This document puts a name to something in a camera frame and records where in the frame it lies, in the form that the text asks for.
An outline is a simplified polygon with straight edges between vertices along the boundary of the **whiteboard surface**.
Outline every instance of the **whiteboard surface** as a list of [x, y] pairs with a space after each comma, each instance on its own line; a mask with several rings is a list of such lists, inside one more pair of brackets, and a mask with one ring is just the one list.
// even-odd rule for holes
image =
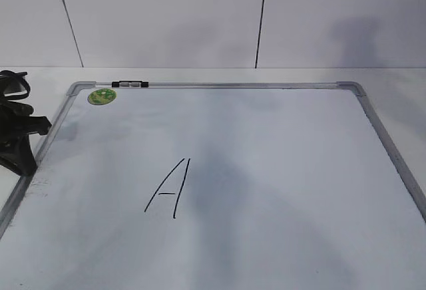
[[424, 221], [352, 92], [90, 92], [0, 241], [0, 288], [426, 289]]

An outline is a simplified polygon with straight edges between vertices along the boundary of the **black tripod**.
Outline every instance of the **black tripod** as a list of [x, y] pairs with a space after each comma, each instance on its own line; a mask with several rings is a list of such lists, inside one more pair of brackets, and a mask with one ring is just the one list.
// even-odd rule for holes
[[29, 96], [31, 88], [25, 75], [26, 72], [0, 72], [0, 165], [18, 175], [30, 176], [37, 165], [28, 135], [46, 135], [51, 123], [46, 117], [30, 117], [32, 106], [11, 101]]

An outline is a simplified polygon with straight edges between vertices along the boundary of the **tile grout line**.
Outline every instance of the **tile grout line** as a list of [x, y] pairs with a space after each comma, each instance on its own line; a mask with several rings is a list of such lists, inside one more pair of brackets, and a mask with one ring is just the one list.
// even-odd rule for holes
[[256, 49], [256, 62], [254, 63], [255, 69], [258, 68], [260, 34], [262, 33], [262, 21], [263, 21], [263, 18], [264, 18], [264, 5], [265, 5], [265, 0], [262, 0], [262, 10], [260, 11], [260, 22], [259, 22], [258, 48]]
[[82, 60], [82, 58], [81, 58], [81, 54], [80, 54], [80, 49], [79, 49], [79, 46], [78, 46], [78, 44], [77, 44], [77, 39], [75, 38], [73, 25], [71, 24], [71, 19], [70, 19], [70, 17], [69, 17], [69, 13], [68, 13], [67, 5], [65, 4], [65, 0], [62, 0], [62, 4], [64, 5], [65, 13], [67, 14], [69, 27], [71, 28], [71, 33], [73, 34], [74, 44], [75, 44], [75, 47], [76, 47], [76, 49], [77, 49], [77, 53], [79, 54], [79, 59], [80, 59], [81, 66], [82, 66], [82, 67], [84, 67], [83, 60]]

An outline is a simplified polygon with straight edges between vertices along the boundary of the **plastic corner piece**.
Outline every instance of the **plastic corner piece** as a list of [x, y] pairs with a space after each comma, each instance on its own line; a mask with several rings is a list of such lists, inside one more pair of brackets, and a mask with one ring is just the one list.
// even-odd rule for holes
[[75, 82], [67, 91], [67, 96], [76, 96], [82, 89], [94, 88], [96, 82]]
[[337, 82], [337, 87], [351, 90], [356, 96], [367, 96], [364, 88], [358, 82]]

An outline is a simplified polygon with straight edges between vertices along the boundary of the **green sticker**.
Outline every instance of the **green sticker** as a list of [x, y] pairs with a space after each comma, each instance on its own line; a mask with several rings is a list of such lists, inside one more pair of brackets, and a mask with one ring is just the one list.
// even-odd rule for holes
[[102, 88], [91, 92], [87, 100], [92, 105], [105, 105], [112, 102], [117, 97], [117, 93], [112, 89]]

